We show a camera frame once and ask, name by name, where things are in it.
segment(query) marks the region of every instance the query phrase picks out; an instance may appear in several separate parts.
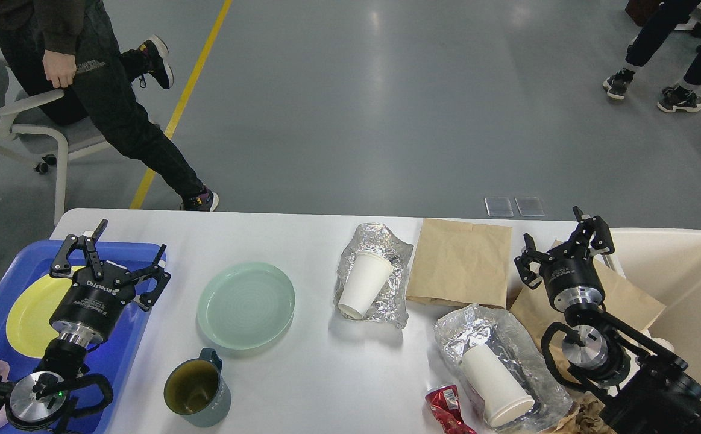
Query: robotic arm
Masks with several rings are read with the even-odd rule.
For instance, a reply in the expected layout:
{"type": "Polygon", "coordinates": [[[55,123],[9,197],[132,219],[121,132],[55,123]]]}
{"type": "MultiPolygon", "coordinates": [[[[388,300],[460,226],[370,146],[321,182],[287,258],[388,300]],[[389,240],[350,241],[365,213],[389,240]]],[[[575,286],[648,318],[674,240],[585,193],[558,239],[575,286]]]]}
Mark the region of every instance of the robotic arm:
{"type": "Polygon", "coordinates": [[[618,434],[701,434],[701,385],[684,373],[685,360],[606,312],[593,256],[615,252],[609,227],[578,207],[573,212],[578,226],[567,242],[542,253],[524,234],[526,247],[515,258],[522,282],[531,289],[544,282],[551,307],[565,316],[567,324],[551,324],[541,340],[546,366],[561,384],[602,401],[600,416],[618,434]],[[540,264],[538,272],[532,263],[540,264]],[[565,335],[562,352],[578,382],[565,379],[554,363],[557,332],[565,335]],[[617,395],[608,395],[606,388],[629,374],[628,353],[640,370],[617,395]]]}

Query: red crushed can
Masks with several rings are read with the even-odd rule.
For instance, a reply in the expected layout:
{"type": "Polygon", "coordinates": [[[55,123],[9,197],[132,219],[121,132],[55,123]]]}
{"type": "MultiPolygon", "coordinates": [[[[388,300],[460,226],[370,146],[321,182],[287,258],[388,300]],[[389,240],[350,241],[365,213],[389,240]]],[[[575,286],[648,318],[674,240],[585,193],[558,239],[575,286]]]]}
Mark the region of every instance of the red crushed can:
{"type": "Polygon", "coordinates": [[[441,423],[445,434],[477,434],[465,425],[460,415],[460,403],[457,401],[457,385],[443,385],[425,395],[425,401],[436,420],[441,423]]]}

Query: person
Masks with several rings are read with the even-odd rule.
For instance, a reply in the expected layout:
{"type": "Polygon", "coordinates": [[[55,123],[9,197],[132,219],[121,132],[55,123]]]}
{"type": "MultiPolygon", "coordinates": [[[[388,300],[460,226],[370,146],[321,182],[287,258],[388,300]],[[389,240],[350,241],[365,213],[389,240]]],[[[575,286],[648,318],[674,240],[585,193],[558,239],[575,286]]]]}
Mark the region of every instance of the person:
{"type": "Polygon", "coordinates": [[[143,86],[144,74],[163,88],[173,84],[160,38],[121,52],[102,0],[0,0],[0,48],[26,93],[66,89],[41,107],[54,122],[90,116],[119,153],[144,162],[182,197],[181,209],[217,208],[218,196],[136,102],[131,82],[143,86]]]}
{"type": "MultiPolygon", "coordinates": [[[[645,66],[676,25],[685,21],[699,3],[701,0],[666,0],[659,7],[629,47],[623,68],[603,82],[603,88],[609,97],[624,99],[634,74],[645,66]]],[[[701,110],[701,96],[695,91],[700,87],[701,50],[683,78],[674,86],[667,86],[661,91],[662,98],[656,106],[667,113],[678,110],[697,112],[701,110]]]]}

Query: aluminum foil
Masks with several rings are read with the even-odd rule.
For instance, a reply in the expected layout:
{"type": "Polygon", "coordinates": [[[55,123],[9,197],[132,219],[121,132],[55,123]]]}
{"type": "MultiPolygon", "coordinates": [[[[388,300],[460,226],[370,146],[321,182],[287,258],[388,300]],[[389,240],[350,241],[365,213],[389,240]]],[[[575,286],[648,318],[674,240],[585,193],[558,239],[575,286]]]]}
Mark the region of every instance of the aluminum foil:
{"type": "Polygon", "coordinates": [[[406,244],[398,239],[385,225],[377,223],[358,225],[356,233],[353,234],[353,239],[350,240],[345,250],[342,250],[342,257],[339,259],[339,267],[337,267],[339,285],[337,285],[334,293],[334,308],[344,318],[352,319],[353,321],[393,323],[398,328],[405,327],[409,314],[406,313],[406,291],[403,283],[406,282],[406,277],[409,275],[406,265],[412,257],[413,250],[413,245],[406,244]],[[388,278],[380,294],[372,302],[372,307],[367,310],[366,316],[362,319],[353,319],[342,313],[337,308],[337,303],[343,289],[345,289],[350,269],[353,269],[356,253],[364,250],[377,253],[391,261],[392,266],[394,266],[394,272],[388,278]]]}
{"type": "Polygon", "coordinates": [[[466,391],[474,407],[480,397],[458,367],[463,353],[476,345],[488,344],[524,390],[535,399],[535,406],[521,418],[494,430],[501,434],[539,432],[556,426],[573,406],[573,399],[546,368],[543,356],[529,333],[510,312],[471,304],[438,319],[436,342],[447,368],[466,391]]]}

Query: gray mug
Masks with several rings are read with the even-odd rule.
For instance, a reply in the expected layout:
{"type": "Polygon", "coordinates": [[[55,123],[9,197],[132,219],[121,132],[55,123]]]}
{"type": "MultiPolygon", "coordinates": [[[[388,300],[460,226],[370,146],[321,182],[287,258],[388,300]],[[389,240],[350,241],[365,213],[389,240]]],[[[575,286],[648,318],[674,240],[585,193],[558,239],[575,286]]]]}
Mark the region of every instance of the gray mug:
{"type": "Polygon", "coordinates": [[[221,422],[230,411],[232,395],[221,377],[216,351],[203,348],[199,358],[177,366],[165,382],[163,398],[172,412],[194,426],[221,422]]]}

